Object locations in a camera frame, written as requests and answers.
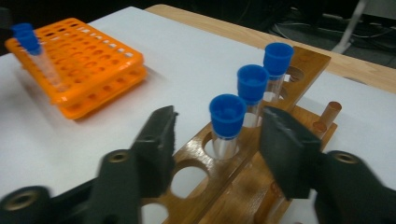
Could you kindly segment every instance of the blue screw cap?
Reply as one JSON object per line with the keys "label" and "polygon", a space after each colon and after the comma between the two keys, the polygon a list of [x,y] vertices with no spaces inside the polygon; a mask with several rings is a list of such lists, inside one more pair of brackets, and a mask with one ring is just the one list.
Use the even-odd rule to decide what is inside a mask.
{"label": "blue screw cap", "polygon": [[265,47],[264,67],[270,73],[270,80],[286,73],[293,53],[294,49],[284,43],[272,43]]}
{"label": "blue screw cap", "polygon": [[210,102],[209,111],[213,131],[221,137],[234,138],[242,129],[247,106],[236,95],[222,94]]}
{"label": "blue screw cap", "polygon": [[245,100],[247,105],[257,104],[264,95],[268,71],[257,64],[248,64],[241,67],[238,76],[238,95]]}
{"label": "blue screw cap", "polygon": [[19,23],[13,25],[11,29],[14,32],[14,37],[30,54],[37,55],[41,53],[41,46],[30,23]]}

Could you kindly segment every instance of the orange test tube rack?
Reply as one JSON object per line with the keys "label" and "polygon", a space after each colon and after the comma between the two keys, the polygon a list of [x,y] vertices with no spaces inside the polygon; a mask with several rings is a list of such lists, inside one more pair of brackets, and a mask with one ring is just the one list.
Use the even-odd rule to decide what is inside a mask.
{"label": "orange test tube rack", "polygon": [[68,119],[79,119],[141,82],[147,72],[143,54],[74,18],[36,29],[65,91],[58,91],[16,38],[6,41],[50,102]]}

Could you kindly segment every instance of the test tube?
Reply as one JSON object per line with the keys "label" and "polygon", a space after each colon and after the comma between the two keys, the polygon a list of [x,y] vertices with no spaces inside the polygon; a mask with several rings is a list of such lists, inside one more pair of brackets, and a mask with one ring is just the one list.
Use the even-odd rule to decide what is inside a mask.
{"label": "test tube", "polygon": [[38,43],[33,27],[30,23],[19,23],[12,26],[14,37],[22,47],[29,53],[30,59],[44,74],[47,81],[57,91],[66,91],[66,86],[62,83],[61,77],[47,56],[46,51]]}
{"label": "test tube", "polygon": [[257,64],[248,64],[238,72],[238,96],[247,104],[244,127],[255,128],[259,124],[260,102],[264,95],[269,74],[265,68]]}
{"label": "test tube", "polygon": [[276,103],[282,91],[283,79],[289,68],[293,48],[284,43],[272,43],[265,47],[264,67],[270,74],[264,101]]}
{"label": "test tube", "polygon": [[215,159],[227,160],[239,150],[238,134],[242,129],[247,106],[238,96],[222,94],[209,105],[212,121],[212,144]]}

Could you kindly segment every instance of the cable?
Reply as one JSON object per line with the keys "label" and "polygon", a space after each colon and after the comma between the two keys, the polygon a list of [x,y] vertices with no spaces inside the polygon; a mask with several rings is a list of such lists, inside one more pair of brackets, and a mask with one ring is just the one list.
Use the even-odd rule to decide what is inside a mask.
{"label": "cable", "polygon": [[287,38],[287,39],[290,39],[288,36],[286,36],[285,34],[283,34],[283,33],[279,30],[279,27],[278,27],[276,24],[274,24],[274,26],[275,26],[275,28],[277,29],[277,31],[278,31],[283,37],[285,37],[285,38]]}
{"label": "cable", "polygon": [[[293,22],[293,23],[277,23],[277,25],[283,25],[283,26],[292,26],[292,25],[303,25],[303,26],[309,26],[311,27],[310,24],[307,23],[302,23],[302,22]],[[326,29],[326,28],[321,28],[318,27],[316,28],[318,30],[322,30],[322,31],[328,31],[328,32],[334,32],[334,33],[339,33],[342,34],[343,31],[338,31],[338,30],[331,30],[331,29]],[[393,32],[393,29],[388,29],[387,31],[380,33],[380,34],[376,34],[376,35],[356,35],[356,34],[352,34],[353,36],[359,37],[359,38],[375,38],[375,37],[379,37],[381,35],[386,35],[389,34],[391,32]]]}

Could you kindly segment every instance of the table surface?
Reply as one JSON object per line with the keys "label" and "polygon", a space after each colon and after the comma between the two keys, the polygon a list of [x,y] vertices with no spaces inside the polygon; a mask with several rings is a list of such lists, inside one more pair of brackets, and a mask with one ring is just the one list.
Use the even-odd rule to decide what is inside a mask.
{"label": "table surface", "polygon": [[[141,51],[148,77],[85,119],[65,119],[12,54],[0,57],[0,197],[33,185],[47,186],[52,195],[58,195],[92,179],[101,158],[112,150],[128,148],[149,114],[166,105],[174,105],[179,113],[176,149],[181,148],[209,122],[211,99],[222,93],[236,94],[236,71],[245,64],[262,64],[264,42],[258,48],[168,20],[161,14],[163,9],[189,20],[195,16],[203,23],[208,20],[212,27],[215,23],[166,6],[148,11],[128,7],[90,23]],[[161,16],[149,12],[156,10]],[[224,29],[229,24],[219,23]],[[239,29],[246,36],[252,32],[257,40],[269,36]],[[280,39],[269,36],[266,43],[271,40]],[[332,61],[343,62],[343,58]],[[346,58],[346,71],[340,70],[340,76],[352,76],[348,72],[351,64],[359,62]],[[380,69],[382,75],[386,74],[384,67],[359,63],[368,64],[365,66],[370,66],[374,74]],[[395,94],[336,76],[330,69],[320,75],[298,105],[320,114],[328,102],[340,102],[343,110],[336,120],[339,127],[326,150],[344,150],[364,158],[384,185],[396,189],[392,172],[396,168]],[[193,171],[183,174],[177,184],[172,184],[173,191],[194,187],[192,180],[205,177]],[[151,210],[147,214],[154,219],[159,215]],[[312,202],[293,202],[282,221],[315,222]]]}

